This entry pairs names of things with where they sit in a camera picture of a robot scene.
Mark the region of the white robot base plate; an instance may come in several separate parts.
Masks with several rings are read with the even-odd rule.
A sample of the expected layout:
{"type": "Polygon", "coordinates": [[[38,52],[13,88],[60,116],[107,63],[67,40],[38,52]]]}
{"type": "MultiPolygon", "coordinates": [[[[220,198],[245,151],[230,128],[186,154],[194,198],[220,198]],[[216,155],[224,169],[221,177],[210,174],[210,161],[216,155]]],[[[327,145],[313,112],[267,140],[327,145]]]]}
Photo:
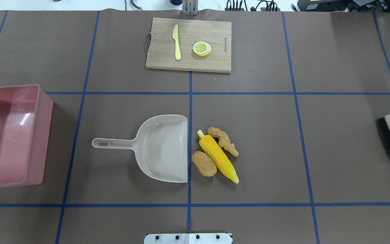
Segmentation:
{"type": "Polygon", "coordinates": [[[144,244],[232,244],[231,233],[151,233],[144,244]]]}

